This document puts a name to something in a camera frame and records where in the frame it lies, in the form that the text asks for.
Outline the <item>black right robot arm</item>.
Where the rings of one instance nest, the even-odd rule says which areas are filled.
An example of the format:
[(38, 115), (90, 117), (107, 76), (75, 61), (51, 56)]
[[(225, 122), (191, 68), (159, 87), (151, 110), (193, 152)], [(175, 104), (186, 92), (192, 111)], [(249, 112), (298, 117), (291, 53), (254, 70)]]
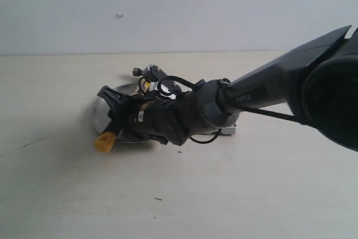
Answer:
[(357, 150), (357, 34), (342, 27), (301, 45), (234, 81), (198, 81), (175, 100), (141, 101), (126, 128), (175, 145), (235, 123), (251, 112), (310, 126)]

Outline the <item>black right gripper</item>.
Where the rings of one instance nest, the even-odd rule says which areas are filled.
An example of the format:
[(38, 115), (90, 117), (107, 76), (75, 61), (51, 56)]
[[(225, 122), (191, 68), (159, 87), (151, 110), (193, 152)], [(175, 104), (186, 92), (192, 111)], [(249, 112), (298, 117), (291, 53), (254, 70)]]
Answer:
[(189, 130), (182, 123), (178, 110), (187, 93), (180, 94), (176, 99), (151, 95), (131, 97), (103, 86), (97, 96), (107, 103), (113, 119), (122, 120), (124, 127), (135, 134), (176, 146), (182, 146), (190, 139)]

